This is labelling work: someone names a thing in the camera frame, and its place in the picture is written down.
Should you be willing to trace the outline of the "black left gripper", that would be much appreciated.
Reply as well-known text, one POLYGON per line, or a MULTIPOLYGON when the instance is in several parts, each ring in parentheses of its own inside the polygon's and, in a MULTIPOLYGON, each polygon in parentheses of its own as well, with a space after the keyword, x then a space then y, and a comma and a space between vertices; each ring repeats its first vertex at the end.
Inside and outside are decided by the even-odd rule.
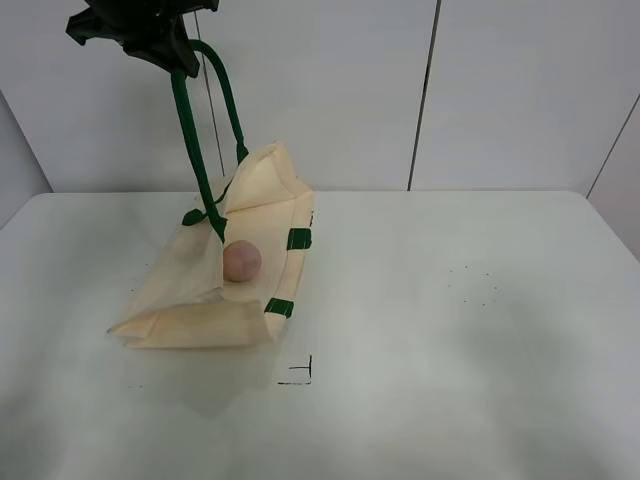
POLYGON ((184 23, 173 21, 199 10, 216 12, 219 1, 87 1, 87 5, 66 26, 66 34, 79 45, 94 38, 113 40, 129 56, 195 78, 200 63, 184 23))

